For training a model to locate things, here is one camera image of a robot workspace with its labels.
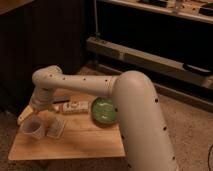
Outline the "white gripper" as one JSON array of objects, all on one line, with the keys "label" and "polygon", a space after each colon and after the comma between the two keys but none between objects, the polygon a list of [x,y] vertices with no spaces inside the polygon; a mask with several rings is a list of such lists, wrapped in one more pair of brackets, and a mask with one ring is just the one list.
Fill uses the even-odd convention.
[{"label": "white gripper", "polygon": [[30,98],[30,106],[26,106],[17,119],[17,124],[21,125],[27,118],[35,114],[36,111],[48,109],[53,102],[54,91],[36,87]]}]

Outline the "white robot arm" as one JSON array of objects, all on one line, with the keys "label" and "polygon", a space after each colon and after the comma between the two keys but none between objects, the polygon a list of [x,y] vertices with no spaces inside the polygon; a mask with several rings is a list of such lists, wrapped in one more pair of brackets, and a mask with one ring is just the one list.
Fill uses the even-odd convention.
[{"label": "white robot arm", "polygon": [[156,89],[145,74],[65,75],[53,65],[35,71],[32,82],[35,88],[19,123],[49,108],[59,88],[108,98],[116,109],[129,171],[179,171]]}]

